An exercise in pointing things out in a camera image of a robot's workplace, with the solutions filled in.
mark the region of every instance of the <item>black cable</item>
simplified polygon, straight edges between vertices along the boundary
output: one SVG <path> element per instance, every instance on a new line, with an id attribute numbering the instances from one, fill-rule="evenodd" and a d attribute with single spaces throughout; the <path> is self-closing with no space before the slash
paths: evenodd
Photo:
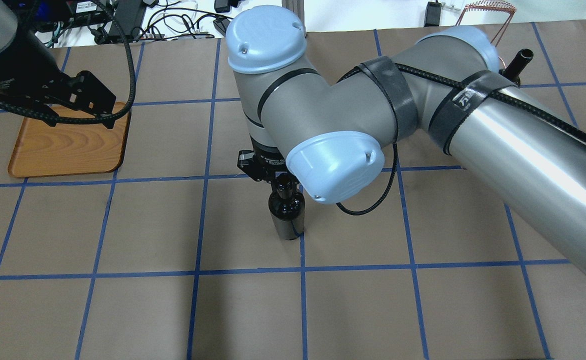
<path id="1" fill-rule="evenodd" d="M 200 16 L 199 18 L 197 18 L 197 20 L 195 20 L 195 27 L 197 28 L 197 30 L 200 29 L 200 21 L 206 19 L 206 18 L 215 18 L 215 19 L 220 19 L 217 14 L 203 14 L 202 16 Z"/>
<path id="2" fill-rule="evenodd" d="M 99 0 L 90 0 L 90 2 L 94 3 L 102 9 L 110 20 L 113 22 L 113 25 L 119 32 L 119 37 L 122 39 L 124 44 L 124 51 L 126 52 L 126 63 L 128 64 L 128 75 L 130 78 L 129 84 L 129 91 L 128 91 L 128 99 L 124 104 L 124 107 L 120 109 L 115 114 L 108 114 L 102 117 L 94 117 L 94 118 L 76 118 L 76 117 L 66 117 L 66 116 L 57 116 L 46 114 L 44 112 L 35 111 L 32 109 L 27 109 L 25 107 L 16 106 L 9 104 L 8 102 L 0 100 L 0 109 L 6 110 L 13 114 L 17 114 L 19 116 L 30 117 L 32 119 L 42 120 L 49 123 L 60 123 L 60 124 L 72 124 L 72 125 L 91 125 L 91 124 L 103 124 L 107 121 L 115 121 L 123 116 L 125 116 L 131 107 L 133 106 L 133 101 L 135 100 L 135 93 L 136 93 L 136 84 L 135 84 L 135 68 L 133 66 L 133 55 L 131 55 L 131 47 L 129 46 L 129 41 L 127 39 L 127 35 L 122 29 L 119 21 L 115 19 L 115 16 L 109 11 L 107 11 L 106 7 L 99 1 Z"/>
<path id="3" fill-rule="evenodd" d="M 24 21 L 23 21 L 23 29 L 24 30 L 31 29 L 31 24 L 33 23 L 33 19 L 35 18 L 35 15 L 37 15 L 38 10 L 40 9 L 41 2 L 42 2 L 42 0 L 33 1 L 33 4 L 30 6 L 30 9 L 28 10 L 28 13 L 26 14 L 26 16 L 24 16 Z"/>
<path id="4" fill-rule="evenodd" d="M 204 39 L 215 39 L 215 35 L 213 35 L 213 34 L 179 34 L 179 35 L 175 35 L 175 36 L 168 36 L 165 38 L 149 39 L 149 40 L 151 40 L 151 43 L 155 43 L 156 41 L 172 41 L 172 40 L 183 38 L 183 37 L 194 37 L 193 39 L 197 39 L 197 37 L 204 37 Z"/>
<path id="5" fill-rule="evenodd" d="M 145 30 L 143 30 L 142 31 L 142 34 L 140 34 L 140 36 L 143 36 L 144 34 L 146 34 L 147 32 L 150 31 L 151 32 L 151 35 L 153 35 L 153 38 L 156 38 L 157 40 L 162 40 L 161 38 L 159 38 L 159 36 L 161 36 L 161 34 L 160 34 L 160 30 L 158 29 L 158 27 L 156 27 L 156 25 L 158 23 L 160 23 L 160 22 L 165 21 L 166 18 L 180 18 L 182 20 L 182 22 L 184 23 L 184 27 L 186 27 L 186 30 L 184 30 L 184 31 L 175 30 L 174 28 L 172 28 L 169 25 L 167 25 L 167 27 L 169 29 L 173 30 L 174 32 L 176 32 L 178 34 L 185 34 L 187 32 L 191 32 L 190 35 L 193 34 L 193 32 L 190 30 L 190 27 L 189 27 L 188 23 L 186 22 L 186 20 L 180 14 L 165 14 L 161 18 L 157 19 L 155 22 L 151 23 L 149 25 L 149 27 L 147 27 Z"/>
<path id="6" fill-rule="evenodd" d="M 140 30 L 140 32 L 144 32 L 144 29 L 143 29 L 141 26 L 134 26 L 134 27 L 131 29 L 131 32 L 130 32 L 130 34 L 129 34 L 129 35 L 130 35 L 130 37 L 131 37 L 132 39 L 134 39 L 134 41 L 138 41 L 138 39 L 142 37 L 142 34 L 137 34 L 137 35 L 134 35 L 134 34 L 133 34 L 133 32 L 135 32 L 135 29 L 139 29 L 139 30 Z"/>
<path id="7" fill-rule="evenodd" d="M 62 35 L 64 35 L 64 33 L 67 32 L 67 30 L 71 29 L 71 27 L 73 26 L 73 21 L 69 21 L 69 23 L 62 27 L 60 29 L 60 31 L 58 32 L 58 34 L 55 34 L 55 30 L 53 31 L 53 34 L 51 35 L 51 40 L 49 41 L 50 43 L 50 47 L 47 45 L 47 48 L 51 49 L 51 48 L 55 48 L 55 44 L 60 42 L 60 38 L 62 37 Z"/>
<path id="8" fill-rule="evenodd" d="M 362 72 L 362 69 L 356 66 L 356 67 L 354 67 L 354 68 L 350 69 L 350 71 L 348 71 L 348 72 L 347 72 L 347 73 L 345 73 L 344 75 L 342 75 L 342 76 L 339 78 L 339 80 L 337 80 L 337 82 L 339 83 L 339 82 L 341 82 L 342 80 L 346 80 L 346 79 L 350 78 L 351 76 L 353 76 L 353 75 L 355 75 L 355 74 L 357 74 L 357 73 L 361 73 L 361 72 Z"/>
<path id="9" fill-rule="evenodd" d="M 184 30 L 176 30 L 176 29 L 172 28 L 167 23 L 167 18 L 179 18 L 181 20 L 182 24 L 184 25 L 185 29 Z M 175 33 L 177 33 L 177 34 L 189 33 L 191 36 L 193 36 L 193 39 L 195 39 L 195 35 L 193 34 L 193 29 L 195 28 L 195 25 L 193 23 L 193 19 L 190 16 L 188 16 L 188 14 L 165 14 L 164 16 L 159 18 L 157 21 L 155 21 L 153 24 L 155 25 L 159 21 L 163 21 L 164 25 Z"/>
<path id="10" fill-rule="evenodd" d="M 229 20 L 232 20 L 233 19 L 232 17 L 226 16 L 225 14 L 212 13 L 210 11 L 204 11 L 204 10 L 199 10 L 199 9 L 192 9 L 190 7 L 170 7 L 170 6 L 165 6 L 163 9 L 159 9 L 156 12 L 154 12 L 153 14 L 151 14 L 151 17 L 148 18 L 148 21 L 146 23 L 146 28 L 149 29 L 151 27 L 151 21 L 153 20 L 153 18 L 155 18 L 155 16 L 157 14 L 160 14 L 161 12 L 166 12 L 168 10 L 185 10 L 185 11 L 197 12 L 197 13 L 201 13 L 201 14 L 209 14 L 211 16 L 225 18 L 225 19 L 229 19 Z"/>
<path id="11" fill-rule="evenodd" d="M 346 207 L 344 207 L 344 205 L 342 205 L 341 202 L 338 202 L 335 205 L 337 205 L 337 207 L 340 210 L 342 210 L 342 212 L 349 214 L 349 215 L 353 215 L 353 216 L 365 215 L 365 214 L 372 212 L 377 207 L 379 207 L 380 204 L 387 198 L 387 195 L 391 191 L 391 187 L 393 187 L 393 179 L 396 177 L 397 172 L 398 172 L 398 144 L 393 143 L 393 167 L 391 168 L 391 177 L 389 177 L 389 179 L 388 179 L 388 183 L 386 184 L 386 189 L 384 189 L 384 193 L 382 194 L 382 196 L 380 196 L 380 198 L 378 198 L 377 201 L 375 201 L 375 203 L 373 205 L 371 205 L 368 209 L 364 209 L 364 210 L 349 210 Z"/>

